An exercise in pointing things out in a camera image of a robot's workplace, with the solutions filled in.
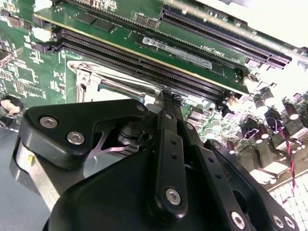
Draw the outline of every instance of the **screw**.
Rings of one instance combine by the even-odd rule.
[[[84,143],[85,138],[81,133],[72,131],[67,135],[67,140],[74,145],[81,145]]]
[[[50,116],[44,116],[39,120],[39,123],[45,128],[55,128],[58,126],[58,122],[55,118]]]
[[[169,115],[169,114],[166,114],[166,117],[167,117],[168,119],[172,119],[172,116]]]
[[[292,229],[295,229],[295,224],[293,221],[291,221],[290,218],[284,217],[285,221],[287,222],[288,226],[290,226]]]
[[[191,124],[187,124],[186,126],[188,127],[189,130],[193,130],[193,126]]]
[[[213,142],[215,148],[220,149],[220,144],[216,141]]]
[[[280,218],[277,217],[276,215],[272,215],[272,217],[273,217],[273,219],[274,219],[275,224],[276,224],[279,228],[283,229],[283,222],[280,220]]]
[[[237,212],[231,212],[231,219],[239,229],[245,229],[245,222]]]
[[[137,109],[138,109],[139,111],[144,112],[144,108],[143,108],[142,106],[140,106],[140,105],[137,105]]]
[[[181,203],[181,196],[175,189],[168,188],[166,190],[167,200],[173,205],[179,205]]]

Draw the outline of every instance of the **motherboard component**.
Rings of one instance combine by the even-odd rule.
[[[259,134],[261,136],[262,139],[267,139],[270,135],[268,133],[268,130],[266,128],[266,126],[264,124],[260,124],[258,127],[259,130]]]
[[[285,110],[290,118],[290,120],[295,120],[295,119],[298,119],[299,115],[294,107],[293,104],[291,103],[288,103],[286,106],[285,106]]]
[[[269,110],[260,94],[254,96],[254,102],[259,115],[264,115]]]
[[[11,52],[0,49],[0,67],[4,67],[7,63],[12,61],[14,56]]]
[[[284,69],[292,60],[291,57],[265,48],[256,42],[241,38],[239,35],[235,36],[232,32],[205,21],[202,18],[198,18],[189,13],[182,14],[182,10],[168,5],[163,6],[161,21],[246,55],[254,61],[253,65],[255,66],[257,66],[258,62],[261,62],[273,68]]]
[[[255,139],[256,144],[262,143],[262,141],[263,141],[259,132],[257,132],[257,133],[254,135],[254,139]]]
[[[273,95],[273,93],[271,93],[270,88],[262,88],[260,90],[261,94],[262,94],[262,98],[264,100],[264,103],[267,107],[272,107],[275,104],[275,97]]]
[[[10,95],[4,96],[0,100],[0,105],[9,116],[16,115],[23,111],[25,108],[19,99]]]
[[[241,126],[243,139],[250,140],[258,132],[257,122],[253,119],[248,119],[246,123]]]
[[[209,139],[215,139],[215,134],[212,128],[206,128],[205,129],[205,137]]]
[[[235,154],[234,143],[232,141],[227,141],[227,149],[230,154]]]
[[[276,110],[269,110],[265,113],[265,122],[267,126],[272,129],[274,132],[278,132],[282,126],[282,118]]]
[[[222,130],[221,122],[219,119],[212,120],[212,128],[215,132],[220,132]]]
[[[19,28],[22,27],[22,20],[14,16],[9,16],[9,22],[13,27]]]

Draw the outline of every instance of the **black expansion slot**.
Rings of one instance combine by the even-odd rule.
[[[164,66],[152,60],[142,58],[138,55],[113,47],[106,43],[102,43],[100,41],[91,39],[89,37],[83,36],[81,34],[78,34],[76,32],[67,29],[61,29],[57,33],[56,39],[66,39],[68,41],[91,48],[93,50],[99,51],[104,54],[112,54],[112,56],[116,58],[123,59],[125,61],[134,63],[136,65],[141,65],[144,68],[153,70],[158,74],[161,74],[168,78],[172,78],[178,82],[186,82],[196,88],[206,90],[209,93],[212,93],[213,95],[221,95],[223,92],[223,90],[220,87],[208,83],[206,82],[206,80],[198,79],[196,77],[190,76],[176,69],[171,69],[170,67]]]
[[[276,69],[284,69],[292,61],[289,56],[241,37],[208,21],[205,22],[203,19],[189,13],[182,14],[180,9],[168,5],[163,6],[160,20]]]
[[[112,54],[101,53],[95,49],[82,46],[66,39],[62,39],[58,42],[39,42],[36,45],[36,49],[43,53],[60,52],[61,50],[72,51],[123,74],[130,75],[144,81],[155,82],[186,94],[207,99],[214,103],[217,102],[222,96],[194,87],[187,82],[176,81],[175,79],[168,78],[166,76],[162,77],[159,73],[151,69],[116,58]]]

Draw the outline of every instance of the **red wire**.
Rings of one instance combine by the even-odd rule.
[[[281,133],[281,136],[285,139],[285,142],[286,142],[286,145],[287,145],[287,148],[288,148],[288,155],[290,157],[291,175],[292,175],[292,190],[291,190],[292,196],[287,197],[282,202],[282,204],[285,204],[291,197],[294,197],[294,191],[295,191],[295,187],[296,187],[296,180],[295,180],[294,160],[293,160],[292,153],[291,153],[290,142],[287,140],[287,138],[286,138],[286,136],[285,136],[285,134],[283,132],[283,129],[280,130],[280,133]]]

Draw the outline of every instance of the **motherboard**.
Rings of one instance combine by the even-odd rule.
[[[129,98],[148,105],[167,89],[203,142],[219,140],[246,160],[268,140],[286,149],[279,123],[290,136],[301,131],[298,140],[306,135],[307,69],[307,48],[199,1],[0,0],[7,129],[18,130],[33,106]]]

